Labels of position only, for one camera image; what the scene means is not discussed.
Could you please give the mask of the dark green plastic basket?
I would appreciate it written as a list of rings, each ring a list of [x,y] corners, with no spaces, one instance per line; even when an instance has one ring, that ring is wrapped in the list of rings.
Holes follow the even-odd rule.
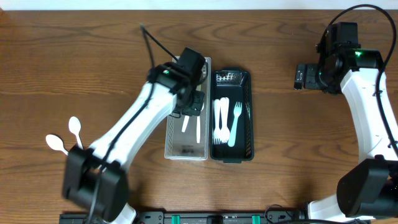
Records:
[[[224,67],[212,72],[210,99],[211,104],[222,97],[229,98],[227,125],[232,128],[233,109],[237,102],[243,104],[238,118],[236,143],[233,147],[224,144],[210,144],[210,157],[224,163],[240,164],[254,157],[254,131],[252,115],[251,75],[239,67]]]

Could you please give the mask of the mint green plastic fork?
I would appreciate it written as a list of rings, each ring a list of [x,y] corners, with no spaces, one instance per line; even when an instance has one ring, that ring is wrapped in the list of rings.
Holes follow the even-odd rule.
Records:
[[[237,101],[233,110],[234,113],[234,120],[233,120],[233,125],[231,128],[231,132],[229,135],[229,140],[228,140],[228,146],[233,147],[236,143],[236,133],[237,133],[237,127],[238,127],[238,119],[242,113],[243,109],[243,103]]]

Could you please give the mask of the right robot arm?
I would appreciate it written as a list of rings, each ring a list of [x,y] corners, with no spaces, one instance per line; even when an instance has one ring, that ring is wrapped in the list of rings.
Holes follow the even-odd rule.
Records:
[[[296,90],[321,90],[345,96],[359,146],[358,165],[338,182],[336,194],[307,205],[311,220],[348,222],[397,217],[397,153],[392,148],[377,106],[381,97],[390,129],[396,119],[380,75],[378,50],[364,49],[358,42],[354,22],[329,25],[317,45],[318,63],[299,64]]]

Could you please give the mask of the pale pink plastic fork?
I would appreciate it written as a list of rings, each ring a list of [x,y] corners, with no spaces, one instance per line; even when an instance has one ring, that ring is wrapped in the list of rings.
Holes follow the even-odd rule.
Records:
[[[228,110],[229,110],[229,98],[223,97],[222,99],[223,105],[221,107],[221,120],[222,120],[222,142],[228,142],[230,131],[228,129]]]

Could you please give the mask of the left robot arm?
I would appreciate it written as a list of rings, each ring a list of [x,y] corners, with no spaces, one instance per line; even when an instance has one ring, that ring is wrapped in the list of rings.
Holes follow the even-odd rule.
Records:
[[[211,59],[185,48],[179,58],[152,66],[142,90],[120,120],[83,149],[68,152],[62,195],[87,209],[86,223],[134,223],[127,175],[153,130],[170,115],[201,116],[209,93],[198,86],[210,78]]]

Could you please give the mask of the white plastic fork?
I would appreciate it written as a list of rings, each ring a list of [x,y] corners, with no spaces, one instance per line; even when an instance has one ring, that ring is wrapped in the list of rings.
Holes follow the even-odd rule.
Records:
[[[220,139],[222,143],[226,143],[228,141],[228,100],[226,97],[222,97],[220,99],[220,109],[221,109],[221,134]]]
[[[220,106],[220,100],[215,99],[214,100],[214,119],[215,119],[215,129],[213,132],[213,140],[214,140],[214,145],[217,145],[221,142],[220,140],[220,113],[221,113],[221,106]]]

